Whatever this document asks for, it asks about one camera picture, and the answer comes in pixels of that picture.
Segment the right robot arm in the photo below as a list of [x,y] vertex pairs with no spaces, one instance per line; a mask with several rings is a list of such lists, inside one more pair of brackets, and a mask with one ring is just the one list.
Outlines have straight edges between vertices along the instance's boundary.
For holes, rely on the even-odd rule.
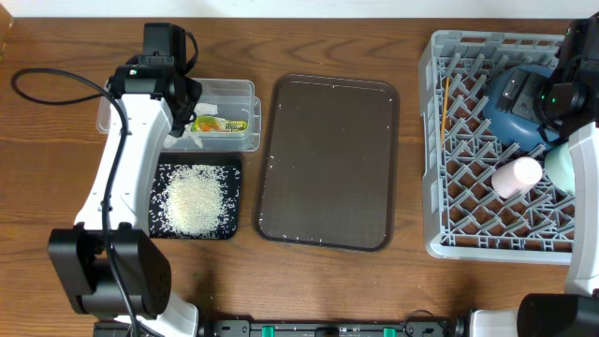
[[598,333],[598,17],[571,22],[556,56],[533,110],[567,141],[573,160],[575,241],[565,291],[529,294],[517,309],[475,310],[464,326],[467,336]]

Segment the wooden chopstick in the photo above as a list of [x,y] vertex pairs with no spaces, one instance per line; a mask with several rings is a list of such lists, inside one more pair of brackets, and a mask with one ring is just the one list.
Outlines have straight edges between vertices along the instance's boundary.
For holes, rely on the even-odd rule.
[[443,101],[443,109],[442,109],[441,129],[440,129],[440,146],[441,146],[441,149],[445,148],[446,114],[447,114],[447,105],[448,105],[449,83],[450,83],[450,75],[446,75],[446,84],[445,84],[445,89],[444,89],[444,101]]

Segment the dark blue plate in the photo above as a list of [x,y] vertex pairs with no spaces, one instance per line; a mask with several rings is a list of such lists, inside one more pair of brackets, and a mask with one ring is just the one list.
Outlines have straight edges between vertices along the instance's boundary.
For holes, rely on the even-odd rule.
[[540,119],[539,103],[534,102],[534,107],[540,123],[526,120],[513,114],[512,111],[500,111],[500,92],[504,87],[503,74],[506,71],[516,69],[528,70],[529,77],[545,77],[546,83],[553,73],[553,70],[549,67],[535,65],[515,66],[502,71],[489,82],[486,88],[485,96],[489,99],[489,102],[482,110],[483,117],[490,120],[490,132],[504,146],[511,146],[516,143],[522,151],[530,152],[538,145],[543,145],[546,150],[550,150],[560,144],[562,140],[559,131],[555,127]]

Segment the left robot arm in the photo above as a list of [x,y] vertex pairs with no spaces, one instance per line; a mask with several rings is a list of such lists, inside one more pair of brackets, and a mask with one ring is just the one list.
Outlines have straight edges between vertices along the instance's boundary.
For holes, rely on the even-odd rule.
[[198,308],[171,289],[168,260],[150,239],[149,206],[163,143],[196,118],[202,94],[188,78],[194,38],[178,25],[147,23],[143,51],[118,66],[100,93],[110,130],[93,187],[74,226],[51,232],[48,253],[72,309],[114,319],[139,336],[195,336]]

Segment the mint green bowl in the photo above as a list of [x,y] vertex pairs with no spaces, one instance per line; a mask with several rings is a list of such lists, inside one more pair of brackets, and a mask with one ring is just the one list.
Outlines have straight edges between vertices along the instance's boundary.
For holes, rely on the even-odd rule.
[[547,153],[545,171],[548,179],[556,188],[570,195],[575,194],[575,172],[568,142],[551,149]]

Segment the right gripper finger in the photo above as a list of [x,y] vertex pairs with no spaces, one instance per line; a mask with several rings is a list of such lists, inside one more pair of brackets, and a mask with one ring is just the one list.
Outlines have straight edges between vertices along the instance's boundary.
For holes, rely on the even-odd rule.
[[512,80],[516,96],[512,113],[534,123],[540,123],[534,102],[546,83],[545,77],[516,77]]
[[511,112],[529,78],[529,71],[516,69],[506,71],[503,76],[504,87],[500,92],[500,111]]

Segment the yellow green snack wrapper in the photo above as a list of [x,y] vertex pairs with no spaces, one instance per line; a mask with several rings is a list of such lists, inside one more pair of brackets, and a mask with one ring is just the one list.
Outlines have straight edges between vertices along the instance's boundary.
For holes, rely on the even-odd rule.
[[192,123],[192,130],[197,132],[223,132],[239,133],[244,132],[248,123],[243,120],[228,120],[212,115],[200,115]]

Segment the white tissue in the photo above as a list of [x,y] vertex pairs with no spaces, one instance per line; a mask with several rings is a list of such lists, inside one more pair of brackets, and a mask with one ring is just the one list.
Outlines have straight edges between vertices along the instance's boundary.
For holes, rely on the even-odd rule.
[[176,143],[183,140],[192,140],[198,147],[202,147],[202,142],[199,138],[199,134],[202,132],[202,129],[199,126],[199,119],[204,116],[215,116],[217,112],[217,105],[209,103],[197,103],[194,108],[194,113],[197,116],[196,120],[193,123],[188,124],[184,127],[183,135],[181,137],[175,138],[171,135],[167,135],[163,143],[163,148],[173,148]]

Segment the pink plastic cup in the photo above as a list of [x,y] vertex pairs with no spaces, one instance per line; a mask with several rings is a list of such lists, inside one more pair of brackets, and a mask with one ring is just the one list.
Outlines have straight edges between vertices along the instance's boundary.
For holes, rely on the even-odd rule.
[[501,198],[508,199],[529,192],[542,176],[539,162],[525,156],[496,169],[491,175],[491,186]]

